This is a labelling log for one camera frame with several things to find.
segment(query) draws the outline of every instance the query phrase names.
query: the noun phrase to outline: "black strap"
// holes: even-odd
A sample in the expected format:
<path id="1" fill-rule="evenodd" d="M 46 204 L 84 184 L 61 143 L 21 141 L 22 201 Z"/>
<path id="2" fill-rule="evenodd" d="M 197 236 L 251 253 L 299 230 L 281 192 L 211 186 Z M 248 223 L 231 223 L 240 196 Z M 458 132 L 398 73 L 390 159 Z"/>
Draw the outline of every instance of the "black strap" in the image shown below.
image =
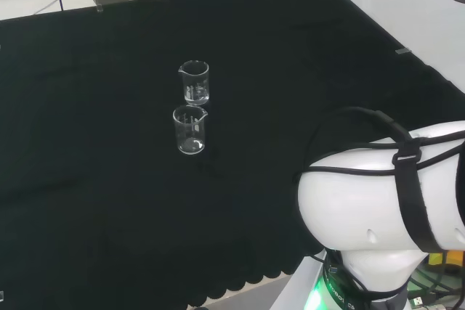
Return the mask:
<path id="1" fill-rule="evenodd" d="M 421 159 L 420 142 L 419 138 L 404 142 L 392 159 L 400 214 L 408 234 L 420 250 L 426 253 L 440 253 L 442 249 L 437 244 L 429 224 L 416 169 L 416 164 Z"/>

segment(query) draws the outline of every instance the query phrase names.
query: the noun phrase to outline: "wire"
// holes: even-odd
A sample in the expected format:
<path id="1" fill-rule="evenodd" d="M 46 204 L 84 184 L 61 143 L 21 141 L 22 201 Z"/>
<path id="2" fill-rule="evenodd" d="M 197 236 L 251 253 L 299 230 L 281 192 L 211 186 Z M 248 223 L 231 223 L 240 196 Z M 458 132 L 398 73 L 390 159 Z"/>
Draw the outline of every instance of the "wire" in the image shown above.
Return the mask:
<path id="1" fill-rule="evenodd" d="M 461 289 L 461 292 L 460 292 L 460 298 L 458 299 L 456 305 L 454 305 L 452 307 L 452 310 L 457 310 L 458 308 L 460 308 L 460 305 L 462 305 L 462 303 L 464 302 L 465 300 L 465 252 L 462 256 L 462 269 L 461 269 L 461 273 L 462 273 L 462 289 Z"/>
<path id="2" fill-rule="evenodd" d="M 462 147 L 461 144 L 454 147 L 447 152 L 439 154 L 431 159 L 425 160 L 422 163 L 416 165 L 417 170 L 423 170 L 424 168 L 430 167 L 441 161 L 447 160 L 460 153 Z M 327 166 L 313 166 L 307 168 L 303 173 L 308 172 L 329 172 L 332 174 L 351 174 L 353 176 L 394 176 L 395 170 L 360 170 L 358 168 L 340 168 L 340 167 L 327 167 Z"/>
<path id="3" fill-rule="evenodd" d="M 309 141 L 308 141 L 307 146 L 305 147 L 305 151 L 304 151 L 304 162 L 303 162 L 303 167 L 302 167 L 303 171 L 305 171 L 307 169 L 307 167 L 308 167 L 307 166 L 308 153 L 310 152 L 310 148 L 311 148 L 313 142 L 315 141 L 318 133 L 320 132 L 321 128 L 328 121 L 335 118 L 336 116 L 339 116 L 341 114 L 346 114 L 346 113 L 353 113 L 353 112 L 368 115 L 368 116 L 370 116 L 372 118 L 375 118 L 375 119 L 377 119 L 379 121 L 383 121 L 384 124 L 386 124 L 386 126 L 388 126 L 391 129 L 391 131 L 395 135 L 395 136 L 393 136 L 395 139 L 399 139 L 399 140 L 402 140 L 402 141 L 412 140 L 412 137 L 408 133 L 407 130 L 405 130 L 399 124 L 395 123 L 388 115 L 384 114 L 383 112 L 369 110 L 369 109 L 362 108 L 362 107 L 343 107 L 343 108 L 340 108 L 338 110 L 333 111 L 332 113 L 327 114 L 324 117 L 324 119 L 322 119 L 317 124 L 315 130 L 310 135 Z"/>
<path id="4" fill-rule="evenodd" d="M 427 273 L 421 271 L 420 269 L 417 269 L 416 272 L 418 272 L 424 279 L 430 281 L 430 282 L 436 282 L 435 279 L 433 279 L 432 277 L 430 277 Z M 444 285 L 443 283 L 440 283 L 438 282 L 437 283 L 437 286 L 438 287 L 441 287 L 441 288 L 444 288 L 445 290 L 448 290 L 449 292 L 453 292 L 454 289 L 452 287 L 449 287 L 447 285 Z"/>
<path id="5" fill-rule="evenodd" d="M 432 285 L 429 286 L 429 288 L 427 288 L 427 289 L 424 291 L 425 294 L 428 294 L 428 293 L 430 293 L 431 291 L 435 290 L 436 287 L 441 283 L 442 276 L 444 275 L 444 272 L 445 272 L 445 262 L 447 261 L 447 259 L 448 259 L 448 252 L 445 251 L 445 252 L 442 254 L 441 272 L 437 275 L 436 280 L 432 283 Z"/>
<path id="6" fill-rule="evenodd" d="M 317 256 L 309 256 L 311 259 L 315 259 L 316 261 L 319 261 L 320 263 L 324 263 L 325 261 L 321 258 L 318 258 Z"/>
<path id="7" fill-rule="evenodd" d="M 55 4 L 58 0 L 54 0 L 52 1 L 50 4 L 46 5 L 45 7 L 41 8 L 40 10 L 34 12 L 33 14 L 34 15 L 37 15 L 39 12 L 42 12 L 44 11 L 45 9 L 48 9 L 49 7 L 51 7 L 53 4 Z"/>

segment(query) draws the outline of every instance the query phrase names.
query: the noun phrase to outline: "cable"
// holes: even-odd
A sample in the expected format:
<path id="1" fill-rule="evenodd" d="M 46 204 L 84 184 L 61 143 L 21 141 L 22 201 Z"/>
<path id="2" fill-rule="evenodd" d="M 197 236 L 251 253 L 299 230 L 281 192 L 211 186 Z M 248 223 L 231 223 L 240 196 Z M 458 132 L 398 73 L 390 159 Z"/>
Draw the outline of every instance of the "cable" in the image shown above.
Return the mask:
<path id="1" fill-rule="evenodd" d="M 318 133 L 320 132 L 321 128 L 331 119 L 335 118 L 336 116 L 339 116 L 341 114 L 345 113 L 361 113 L 364 115 L 368 115 L 372 118 L 376 118 L 379 121 L 383 121 L 390 129 L 393 131 L 393 139 L 399 139 L 402 141 L 405 140 L 412 140 L 411 135 L 408 133 L 407 130 L 405 130 L 402 126 L 400 126 L 398 123 L 395 123 L 392 118 L 390 118 L 388 115 L 384 114 L 381 111 L 374 111 L 374 110 L 369 110 L 366 108 L 362 107 L 343 107 L 338 110 L 333 111 L 332 113 L 329 113 L 325 116 L 324 119 L 322 119 L 317 126 L 315 127 L 315 130 L 312 132 L 310 135 L 309 141 L 307 143 L 307 146 L 305 147 L 304 151 L 304 162 L 303 162 L 303 167 L 302 170 L 305 171 L 308 167 L 307 165 L 307 157 L 308 153 L 310 151 L 310 147 L 312 146 L 313 142 L 315 141 L 315 138 L 317 137 Z"/>
<path id="2" fill-rule="evenodd" d="M 454 305 L 452 307 L 452 310 L 457 310 L 458 308 L 460 308 L 460 305 L 462 305 L 462 303 L 465 300 L 465 252 L 464 252 L 464 254 L 462 256 L 461 273 L 462 273 L 462 289 L 461 289 L 461 292 L 460 292 L 460 298 L 458 299 L 456 305 Z"/>
<path id="3" fill-rule="evenodd" d="M 447 160 L 460 153 L 462 147 L 461 144 L 454 147 L 447 152 L 439 154 L 431 159 L 425 160 L 422 163 L 416 165 L 417 170 L 423 170 L 426 167 L 440 163 L 441 161 Z M 354 176 L 394 176 L 395 170 L 360 170 L 358 168 L 340 168 L 340 167 L 327 167 L 327 166 L 314 166 L 309 167 L 303 173 L 308 172 L 329 172 L 332 174 L 352 174 Z"/>
<path id="4" fill-rule="evenodd" d="M 453 134 L 446 134 L 445 136 L 436 136 L 431 138 L 420 137 L 420 145 L 428 146 L 435 145 L 444 142 L 458 141 L 460 139 L 465 139 L 465 131 L 454 132 Z M 327 152 L 318 156 L 315 159 L 312 159 L 312 163 L 316 163 L 328 156 L 339 154 L 340 152 L 345 152 L 347 150 L 356 150 L 356 149 L 376 149 L 376 150 L 394 150 L 399 149 L 402 146 L 402 143 L 349 143 L 343 148 L 336 149 L 332 152 Z"/>
<path id="5" fill-rule="evenodd" d="M 318 258 L 317 256 L 312 256 L 312 255 L 310 255 L 309 257 L 310 257 L 311 259 L 315 259 L 316 261 L 319 261 L 320 263 L 324 263 L 324 262 L 325 262 L 323 259 Z"/>
<path id="6" fill-rule="evenodd" d="M 428 294 L 432 290 L 435 290 L 436 287 L 441 283 L 442 276 L 444 275 L 444 272 L 445 272 L 445 262 L 447 261 L 447 259 L 448 259 L 448 252 L 445 251 L 442 254 L 441 272 L 437 275 L 436 280 L 432 283 L 432 285 L 424 291 L 425 294 Z"/>
<path id="7" fill-rule="evenodd" d="M 428 280 L 430 282 L 436 282 L 436 280 L 433 279 L 432 277 L 430 277 L 427 273 L 425 273 L 425 272 L 423 272 L 423 271 L 421 271 L 419 269 L 417 269 L 416 272 L 418 272 L 424 279 L 426 279 L 426 280 Z M 454 289 L 452 287 L 444 285 L 443 283 L 440 283 L 440 282 L 437 283 L 437 286 L 441 287 L 441 288 L 444 288 L 445 290 L 448 290 L 449 292 L 454 291 Z"/>
<path id="8" fill-rule="evenodd" d="M 48 8 L 51 7 L 53 4 L 55 4 L 57 1 L 58 1 L 58 0 L 52 1 L 50 4 L 46 5 L 45 7 L 41 8 L 40 10 L 34 12 L 33 15 L 37 15 L 39 12 L 42 12 L 42 11 L 44 11 L 45 9 L 48 9 Z"/>

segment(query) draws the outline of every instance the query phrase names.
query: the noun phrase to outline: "table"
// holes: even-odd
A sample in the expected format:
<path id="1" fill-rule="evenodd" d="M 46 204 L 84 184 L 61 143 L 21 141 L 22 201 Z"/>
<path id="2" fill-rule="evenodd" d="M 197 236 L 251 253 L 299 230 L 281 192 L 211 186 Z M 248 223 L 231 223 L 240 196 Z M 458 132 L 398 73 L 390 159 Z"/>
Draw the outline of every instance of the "table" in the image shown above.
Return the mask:
<path id="1" fill-rule="evenodd" d="M 185 309 L 291 274 L 321 249 L 291 179 L 326 110 L 465 118 L 463 94 L 348 0 L 133 1 L 4 21 L 0 45 L 8 310 Z M 211 102 L 188 157 L 171 114 L 195 59 Z M 335 119 L 312 154 L 383 136 Z"/>

